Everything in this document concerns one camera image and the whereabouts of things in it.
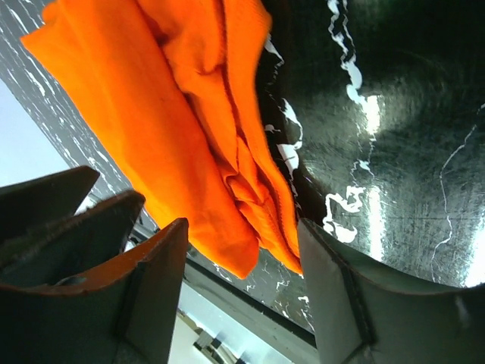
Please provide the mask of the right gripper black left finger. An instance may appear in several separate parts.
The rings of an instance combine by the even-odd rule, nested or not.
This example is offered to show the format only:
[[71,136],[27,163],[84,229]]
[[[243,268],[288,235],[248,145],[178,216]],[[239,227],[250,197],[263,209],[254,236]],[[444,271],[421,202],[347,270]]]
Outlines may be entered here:
[[62,284],[1,286],[3,363],[166,363],[186,264],[189,223]]

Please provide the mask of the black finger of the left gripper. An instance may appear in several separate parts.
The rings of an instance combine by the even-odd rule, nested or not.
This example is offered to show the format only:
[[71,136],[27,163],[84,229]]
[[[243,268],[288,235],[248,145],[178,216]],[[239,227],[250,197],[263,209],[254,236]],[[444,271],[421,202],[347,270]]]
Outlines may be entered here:
[[87,166],[68,169],[1,188],[1,242],[28,228],[72,216],[99,173]]
[[78,215],[7,240],[1,245],[1,283],[22,288],[55,285],[112,259],[126,244],[145,200],[127,190]]

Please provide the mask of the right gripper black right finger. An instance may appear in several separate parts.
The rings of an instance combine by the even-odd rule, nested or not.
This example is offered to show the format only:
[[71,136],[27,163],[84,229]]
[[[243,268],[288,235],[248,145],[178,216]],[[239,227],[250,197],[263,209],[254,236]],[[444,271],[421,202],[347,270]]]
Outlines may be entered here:
[[457,288],[389,267],[298,223],[322,363],[482,363],[484,286]]

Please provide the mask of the orange t shirt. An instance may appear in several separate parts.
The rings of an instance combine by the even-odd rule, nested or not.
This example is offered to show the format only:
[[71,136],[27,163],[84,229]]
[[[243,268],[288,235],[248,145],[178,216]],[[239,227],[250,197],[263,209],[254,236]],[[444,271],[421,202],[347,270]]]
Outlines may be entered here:
[[239,278],[261,249],[300,273],[293,197],[255,76],[260,1],[53,1],[23,46],[61,84],[155,222]]

